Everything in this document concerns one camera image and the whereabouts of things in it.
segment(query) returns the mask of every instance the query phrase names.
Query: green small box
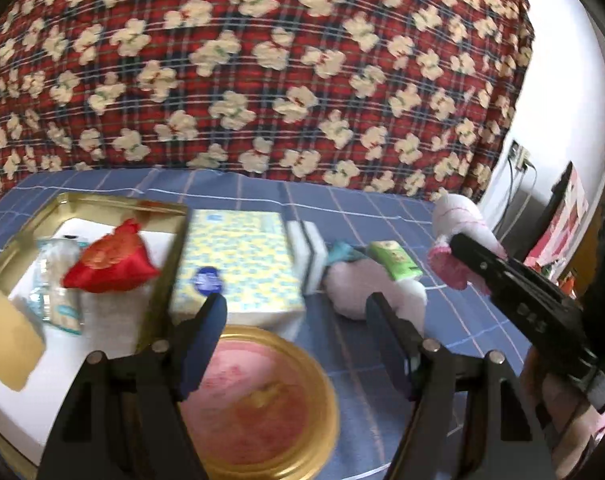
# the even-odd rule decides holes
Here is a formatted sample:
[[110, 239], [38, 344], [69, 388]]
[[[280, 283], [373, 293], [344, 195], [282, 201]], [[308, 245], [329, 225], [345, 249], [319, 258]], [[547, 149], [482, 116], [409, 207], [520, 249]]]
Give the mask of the green small box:
[[417, 280], [423, 275], [422, 269], [395, 240], [371, 242], [367, 247], [367, 254], [387, 269], [395, 282], [405, 278]]

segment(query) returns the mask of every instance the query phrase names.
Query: blue label sticker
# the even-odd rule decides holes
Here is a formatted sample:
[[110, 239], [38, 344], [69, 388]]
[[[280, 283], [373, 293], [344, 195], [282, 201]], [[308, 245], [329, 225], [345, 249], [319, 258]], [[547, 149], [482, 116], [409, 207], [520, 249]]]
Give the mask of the blue label sticker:
[[200, 267], [191, 280], [194, 288], [203, 296], [222, 293], [222, 279], [215, 267]]

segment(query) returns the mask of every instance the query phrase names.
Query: cable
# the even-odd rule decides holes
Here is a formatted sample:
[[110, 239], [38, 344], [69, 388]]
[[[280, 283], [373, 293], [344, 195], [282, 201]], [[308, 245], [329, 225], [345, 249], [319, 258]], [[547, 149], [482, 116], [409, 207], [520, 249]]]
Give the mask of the cable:
[[498, 229], [500, 229], [500, 227], [502, 226], [503, 222], [505, 221], [505, 217], [506, 217], [506, 212], [509, 210], [509, 206], [511, 205], [511, 196], [513, 194], [513, 164], [511, 163], [511, 158], [507, 157], [507, 162], [509, 163], [509, 175], [511, 176], [511, 183], [509, 184], [509, 196], [506, 199], [506, 205], [505, 205], [505, 210], [502, 213], [502, 216], [500, 217], [500, 220], [498, 221], [498, 223], [495, 225], [495, 227], [493, 228], [493, 232], [497, 233]]
[[533, 168], [533, 170], [535, 172], [535, 175], [533, 176], [533, 184], [531, 184], [531, 189], [529, 190], [529, 193], [527, 194], [527, 198], [524, 199], [524, 203], [522, 204], [520, 210], [518, 211], [518, 214], [515, 216], [513, 221], [509, 224], [509, 227], [506, 229], [506, 231], [503, 233], [503, 235], [500, 237], [500, 242], [502, 242], [505, 239], [506, 235], [508, 235], [509, 232], [511, 232], [511, 229], [513, 229], [513, 226], [515, 225], [515, 223], [519, 221], [520, 217], [522, 216], [522, 213], [524, 213], [524, 210], [526, 209], [527, 204], [529, 203], [529, 200], [531, 200], [531, 196], [533, 195], [533, 190], [536, 187], [536, 182], [538, 182], [537, 168], [530, 162], [527, 162], [527, 166], [530, 166], [531, 168]]

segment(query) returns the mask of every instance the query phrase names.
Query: bed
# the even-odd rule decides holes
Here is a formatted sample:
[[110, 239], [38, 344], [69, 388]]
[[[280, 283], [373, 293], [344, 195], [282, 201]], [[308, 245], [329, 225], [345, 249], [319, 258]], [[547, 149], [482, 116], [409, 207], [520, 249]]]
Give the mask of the bed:
[[[283, 219], [316, 222], [327, 242], [398, 240], [425, 270], [426, 333], [462, 354], [481, 356], [500, 349], [516, 373], [522, 368], [529, 344], [512, 323], [472, 287], [451, 290], [426, 266], [432, 240], [428, 202], [213, 170], [39, 173], [20, 182], [0, 200], [0, 251], [41, 205], [65, 191], [145, 197], [180, 202], [189, 208], [276, 211]], [[335, 453], [318, 478], [381, 479], [412, 406], [391, 386], [364, 322], [338, 316], [321, 290], [306, 298], [306, 306], [307, 317], [295, 342], [317, 359], [331, 379], [341, 419]], [[442, 478], [448, 478], [455, 461], [464, 402], [464, 395], [458, 394]]]

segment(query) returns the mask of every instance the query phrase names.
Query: tissue box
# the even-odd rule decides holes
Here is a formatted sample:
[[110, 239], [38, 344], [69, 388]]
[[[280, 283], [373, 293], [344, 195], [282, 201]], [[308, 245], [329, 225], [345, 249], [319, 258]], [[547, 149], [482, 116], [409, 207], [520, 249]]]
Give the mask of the tissue box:
[[294, 339], [305, 308], [278, 213], [194, 212], [169, 306], [173, 323], [195, 316], [212, 292], [226, 298], [229, 324]]

